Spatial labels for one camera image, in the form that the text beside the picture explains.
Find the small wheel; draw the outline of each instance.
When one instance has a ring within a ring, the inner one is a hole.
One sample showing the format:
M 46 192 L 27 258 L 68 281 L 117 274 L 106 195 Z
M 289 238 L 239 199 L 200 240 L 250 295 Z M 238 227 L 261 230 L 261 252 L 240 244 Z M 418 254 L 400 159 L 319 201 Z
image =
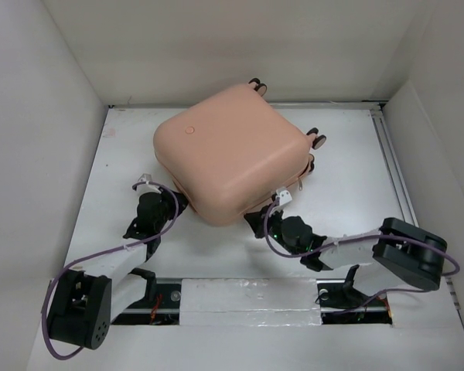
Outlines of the small wheel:
M 258 92 L 258 94 L 260 94 L 260 97 L 263 97 L 268 88 L 265 84 L 260 83 L 254 89 Z
M 315 139 L 312 143 L 311 148 L 312 149 L 318 149 L 322 145 L 324 145 L 326 142 L 326 136 L 325 135 L 320 135 L 317 139 Z
M 311 129 L 310 131 L 308 131 L 308 134 L 306 134 L 306 135 L 311 135 L 311 134 L 316 134 L 316 135 L 318 135 L 318 133 L 319 133 L 318 128 L 313 128 L 313 129 Z

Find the white wall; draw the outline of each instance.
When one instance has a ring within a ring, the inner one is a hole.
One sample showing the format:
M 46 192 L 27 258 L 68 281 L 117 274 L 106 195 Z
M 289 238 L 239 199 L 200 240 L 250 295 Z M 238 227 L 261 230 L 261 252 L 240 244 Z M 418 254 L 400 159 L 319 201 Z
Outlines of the white wall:
M 260 77 L 269 100 L 389 98 L 436 0 L 44 0 L 106 104 L 195 102 Z
M 0 371 L 25 369 L 105 109 L 40 0 L 0 0 Z
M 438 2 L 385 115 L 419 223 L 462 265 L 453 281 L 464 323 L 464 0 Z

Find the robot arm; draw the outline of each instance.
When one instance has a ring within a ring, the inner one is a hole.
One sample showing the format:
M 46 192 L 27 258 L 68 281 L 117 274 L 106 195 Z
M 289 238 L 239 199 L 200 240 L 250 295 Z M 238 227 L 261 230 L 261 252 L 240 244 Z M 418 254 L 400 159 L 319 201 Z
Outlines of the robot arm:
M 135 245 L 159 235 L 188 201 L 184 195 L 150 182 L 151 177 L 143 175 L 134 187 L 139 204 L 124 235 L 126 248 L 74 265 L 60 277 L 46 320 L 51 339 L 96 349 L 111 322 L 129 305 L 155 297 L 155 274 L 138 267 L 155 253 L 161 238 Z
M 268 231 L 289 252 L 282 256 L 300 257 L 301 264 L 313 271 L 350 266 L 344 291 L 351 303 L 355 297 L 360 303 L 378 291 L 403 284 L 424 291 L 439 289 L 447 243 L 434 234 L 387 218 L 375 230 L 337 239 L 314 234 L 300 216 L 283 219 L 283 212 L 272 206 L 244 216 L 254 235 L 264 238 Z

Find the white floor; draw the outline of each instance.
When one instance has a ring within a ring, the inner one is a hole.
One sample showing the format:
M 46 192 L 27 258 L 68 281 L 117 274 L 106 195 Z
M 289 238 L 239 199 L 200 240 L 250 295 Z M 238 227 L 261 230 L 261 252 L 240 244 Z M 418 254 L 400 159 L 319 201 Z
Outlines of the white floor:
M 300 215 L 315 233 L 332 236 L 401 217 L 368 110 L 278 109 L 302 131 L 316 126 L 328 137 L 315 153 L 313 175 L 285 210 L 288 215 Z M 172 186 L 153 155 L 152 135 L 179 111 L 110 110 L 68 261 L 121 244 L 138 202 L 131 184 L 142 173 Z M 211 227 L 190 209 L 146 265 L 158 277 L 182 278 L 345 277 L 346 272 L 308 271 L 297 260 L 275 256 L 245 222 Z M 49 357 L 39 332 L 29 369 L 464 369 L 464 332 L 445 284 L 429 294 L 394 294 L 389 301 L 394 326 L 114 326 L 96 352 L 83 351 L 67 362 Z M 70 349 L 56 346 L 65 353 Z

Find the white clip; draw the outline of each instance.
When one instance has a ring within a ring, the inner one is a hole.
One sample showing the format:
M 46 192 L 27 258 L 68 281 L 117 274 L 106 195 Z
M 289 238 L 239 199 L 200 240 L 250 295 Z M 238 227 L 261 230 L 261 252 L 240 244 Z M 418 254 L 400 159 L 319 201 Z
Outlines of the white clip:
M 273 208 L 272 212 L 276 213 L 277 211 L 282 210 L 285 205 L 292 201 L 292 195 L 287 190 L 287 188 L 282 187 L 275 191 L 275 198 L 277 199 L 278 205 Z
M 138 193 L 138 197 L 148 192 L 161 193 L 158 187 L 149 184 L 152 181 L 153 179 L 150 174 L 143 174 L 139 177 L 138 182 L 144 182 L 146 184 L 141 184 L 136 189 L 136 192 Z

